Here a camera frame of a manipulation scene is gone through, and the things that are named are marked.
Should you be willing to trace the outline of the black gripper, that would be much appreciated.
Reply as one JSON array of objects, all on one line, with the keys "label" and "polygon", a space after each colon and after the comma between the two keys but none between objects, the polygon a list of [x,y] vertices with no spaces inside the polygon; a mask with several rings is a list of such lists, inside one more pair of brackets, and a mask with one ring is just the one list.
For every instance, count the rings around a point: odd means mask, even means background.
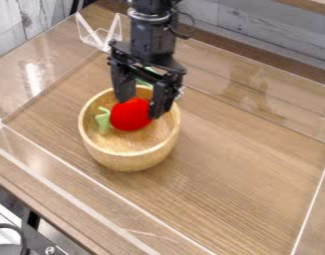
[{"label": "black gripper", "polygon": [[110,77],[120,103],[136,94],[134,79],[153,86],[149,119],[156,120],[171,109],[181,94],[185,69],[173,59],[175,41],[184,38],[176,31],[177,11],[173,8],[129,8],[130,37],[109,42]]}]

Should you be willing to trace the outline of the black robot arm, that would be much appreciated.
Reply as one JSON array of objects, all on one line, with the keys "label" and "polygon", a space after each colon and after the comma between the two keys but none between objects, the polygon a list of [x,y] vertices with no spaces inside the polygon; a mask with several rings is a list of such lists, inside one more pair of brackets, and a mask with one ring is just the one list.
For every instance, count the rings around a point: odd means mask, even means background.
[{"label": "black robot arm", "polygon": [[132,0],[128,9],[130,38],[109,41],[112,86],[116,99],[125,103],[136,95],[136,79],[153,86],[148,118],[169,111],[181,88],[185,69],[173,59],[177,23],[173,8],[180,0]]}]

